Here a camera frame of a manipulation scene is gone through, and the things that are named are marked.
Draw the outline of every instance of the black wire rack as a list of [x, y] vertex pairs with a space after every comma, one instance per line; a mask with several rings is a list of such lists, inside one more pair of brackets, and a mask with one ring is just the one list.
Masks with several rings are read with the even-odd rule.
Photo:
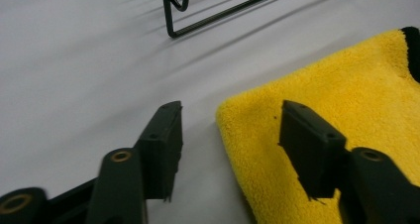
[[186, 9], [188, 8], [188, 4], [189, 4], [189, 0], [182, 0], [181, 3], [179, 3], [179, 0], [163, 0], [163, 9], [164, 9], [164, 17], [166, 20], [166, 29], [167, 29], [167, 33], [169, 34], [170, 37], [172, 38], [179, 38], [181, 36], [184, 36], [188, 33], [191, 33], [193, 31], [196, 31], [198, 29], [201, 29], [211, 23], [214, 23], [218, 20], [221, 20], [223, 18], [226, 18], [230, 15], [233, 15], [235, 13], [238, 13], [246, 8], [249, 8], [255, 4], [258, 4], [260, 2], [262, 2], [264, 0], [248, 0], [244, 3], [238, 4], [236, 6], [233, 6], [229, 9], [226, 9], [222, 12], [216, 13], [208, 18], [205, 18], [201, 21], [198, 21], [196, 23], [193, 23], [187, 27], [184, 27], [182, 29], [179, 29], [177, 31], [175, 31], [173, 29], [173, 20], [172, 20], [172, 8], [171, 6], [173, 5], [173, 7], [180, 11], [180, 12], [184, 12], [186, 11]]

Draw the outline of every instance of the yellow microfiber towel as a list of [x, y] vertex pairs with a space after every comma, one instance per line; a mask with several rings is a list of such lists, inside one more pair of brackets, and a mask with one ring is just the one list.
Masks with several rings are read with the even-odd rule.
[[338, 196], [309, 201], [279, 141], [283, 100], [313, 109], [347, 137], [347, 150], [389, 155], [420, 185], [420, 35], [382, 33], [223, 102], [216, 119], [259, 223], [342, 223]]

